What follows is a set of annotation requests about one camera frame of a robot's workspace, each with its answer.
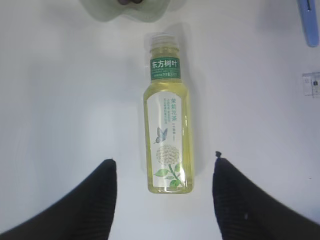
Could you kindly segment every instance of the yellow-green liquid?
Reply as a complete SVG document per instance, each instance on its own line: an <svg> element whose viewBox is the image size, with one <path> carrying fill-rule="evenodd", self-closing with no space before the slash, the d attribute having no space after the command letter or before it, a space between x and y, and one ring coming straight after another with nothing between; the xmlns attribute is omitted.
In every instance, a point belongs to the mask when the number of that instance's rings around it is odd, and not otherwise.
<svg viewBox="0 0 320 240"><path fill-rule="evenodd" d="M178 58L178 49L172 47L161 47L151 51L152 58L174 57ZM182 187L155 187L153 184L154 173L151 159L151 143L149 135L148 105L147 100L153 94L158 92L171 92L181 98L182 104L182 168L185 174L185 181L181 181ZM143 96L144 104L144 124L146 140L146 164L148 189L152 193L163 194L185 194L192 191L194 187L194 159L193 159L193 141L190 123L190 103L189 91L182 83L180 78L164 78L152 80L150 86Z"/></svg>

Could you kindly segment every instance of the green label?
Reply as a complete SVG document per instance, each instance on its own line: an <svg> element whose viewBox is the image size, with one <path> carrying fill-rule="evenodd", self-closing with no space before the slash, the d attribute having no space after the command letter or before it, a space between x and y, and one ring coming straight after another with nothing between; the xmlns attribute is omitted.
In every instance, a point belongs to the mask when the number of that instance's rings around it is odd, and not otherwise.
<svg viewBox="0 0 320 240"><path fill-rule="evenodd" d="M176 57L158 57L150 61L151 80L180 79L180 59Z"/></svg>

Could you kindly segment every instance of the white flower illustration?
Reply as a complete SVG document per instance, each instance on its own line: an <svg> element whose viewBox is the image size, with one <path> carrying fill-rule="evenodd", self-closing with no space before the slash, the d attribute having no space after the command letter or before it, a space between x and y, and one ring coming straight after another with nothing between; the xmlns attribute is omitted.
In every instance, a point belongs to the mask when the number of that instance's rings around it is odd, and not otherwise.
<svg viewBox="0 0 320 240"><path fill-rule="evenodd" d="M177 164L179 160L179 150L169 144L162 145L156 151L156 159L162 165Z"/></svg>

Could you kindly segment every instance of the bottle cap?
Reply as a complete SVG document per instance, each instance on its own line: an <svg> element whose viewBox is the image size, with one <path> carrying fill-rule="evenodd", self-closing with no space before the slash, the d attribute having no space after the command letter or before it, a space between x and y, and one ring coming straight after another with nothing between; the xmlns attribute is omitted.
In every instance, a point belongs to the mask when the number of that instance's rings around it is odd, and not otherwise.
<svg viewBox="0 0 320 240"><path fill-rule="evenodd" d="M157 33L152 36L151 50L163 47L178 49L179 46L176 37L165 32Z"/></svg>

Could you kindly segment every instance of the green leaf illustration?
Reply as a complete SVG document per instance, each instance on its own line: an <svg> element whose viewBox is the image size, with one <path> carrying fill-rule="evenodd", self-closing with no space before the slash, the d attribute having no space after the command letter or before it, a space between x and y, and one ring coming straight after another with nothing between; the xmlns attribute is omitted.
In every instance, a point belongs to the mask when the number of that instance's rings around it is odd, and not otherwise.
<svg viewBox="0 0 320 240"><path fill-rule="evenodd" d="M167 169L160 169L154 175L156 175L157 177L165 177L168 174L168 172L169 170Z"/></svg>
<svg viewBox="0 0 320 240"><path fill-rule="evenodd" d="M181 170L181 163L179 162L177 165L175 165L174 171L175 172L180 172L180 170Z"/></svg>
<svg viewBox="0 0 320 240"><path fill-rule="evenodd" d="M170 188L176 188L180 185L180 181L179 180L172 180L170 182Z"/></svg>

